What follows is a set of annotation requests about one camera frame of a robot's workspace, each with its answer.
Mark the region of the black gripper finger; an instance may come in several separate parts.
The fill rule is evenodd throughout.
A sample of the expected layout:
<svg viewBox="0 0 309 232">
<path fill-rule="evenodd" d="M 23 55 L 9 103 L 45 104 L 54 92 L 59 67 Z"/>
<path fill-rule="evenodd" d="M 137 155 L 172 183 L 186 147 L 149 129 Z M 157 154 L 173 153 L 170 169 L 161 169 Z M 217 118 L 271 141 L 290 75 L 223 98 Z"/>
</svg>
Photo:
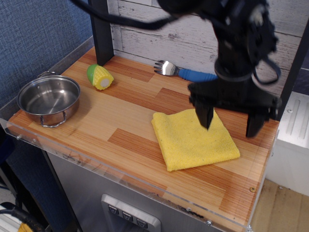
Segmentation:
<svg viewBox="0 0 309 232">
<path fill-rule="evenodd" d="M 262 114 L 248 114 L 246 137 L 255 137 L 262 129 L 265 116 Z"/>
<path fill-rule="evenodd" d="M 211 121 L 213 119 L 214 108 L 212 106 L 204 105 L 200 102 L 195 105 L 196 115 L 198 120 L 204 128 L 207 130 L 210 128 Z"/>
</svg>

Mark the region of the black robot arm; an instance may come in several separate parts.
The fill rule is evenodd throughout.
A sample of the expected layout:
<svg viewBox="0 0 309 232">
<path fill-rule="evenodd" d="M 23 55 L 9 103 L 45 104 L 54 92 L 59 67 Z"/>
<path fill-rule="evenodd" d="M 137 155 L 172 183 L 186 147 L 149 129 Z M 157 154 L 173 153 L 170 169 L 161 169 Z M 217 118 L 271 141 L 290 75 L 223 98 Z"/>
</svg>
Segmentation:
<svg viewBox="0 0 309 232">
<path fill-rule="evenodd" d="M 212 23 L 218 41 L 214 64 L 217 79 L 189 85 L 190 102 L 200 124 L 209 128 L 214 108 L 246 113 L 247 137 L 255 137 L 269 119 L 276 118 L 281 99 L 260 89 L 256 73 L 260 61 L 277 76 L 278 65 L 268 55 L 276 51 L 277 37 L 265 0 L 161 0 L 160 7 L 174 17 L 195 13 Z"/>
</svg>

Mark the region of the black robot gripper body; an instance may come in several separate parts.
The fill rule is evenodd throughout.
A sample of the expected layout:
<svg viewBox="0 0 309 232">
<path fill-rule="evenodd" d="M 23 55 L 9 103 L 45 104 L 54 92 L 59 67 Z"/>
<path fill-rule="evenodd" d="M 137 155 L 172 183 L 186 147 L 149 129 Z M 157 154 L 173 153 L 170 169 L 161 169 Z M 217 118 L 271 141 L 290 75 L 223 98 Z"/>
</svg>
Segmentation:
<svg viewBox="0 0 309 232">
<path fill-rule="evenodd" d="M 200 102 L 213 108 L 221 108 L 248 114 L 262 114 L 265 120 L 275 118 L 282 100 L 254 84 L 253 81 L 209 81 L 188 86 L 190 101 L 195 107 Z"/>
</svg>

